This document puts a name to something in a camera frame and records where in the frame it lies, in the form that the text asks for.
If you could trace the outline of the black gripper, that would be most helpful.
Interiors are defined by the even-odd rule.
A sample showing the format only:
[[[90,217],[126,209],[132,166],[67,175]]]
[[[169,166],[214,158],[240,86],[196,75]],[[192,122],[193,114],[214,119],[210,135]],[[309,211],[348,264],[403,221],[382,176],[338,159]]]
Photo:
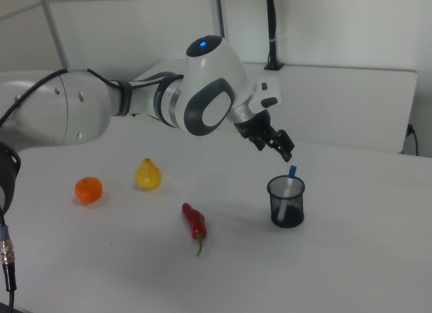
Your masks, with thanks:
[[[271,130],[271,116],[268,111],[261,111],[253,118],[242,123],[236,123],[235,127],[240,135],[252,142],[259,151],[268,146],[277,151],[285,162],[292,158],[295,144],[284,130]]]

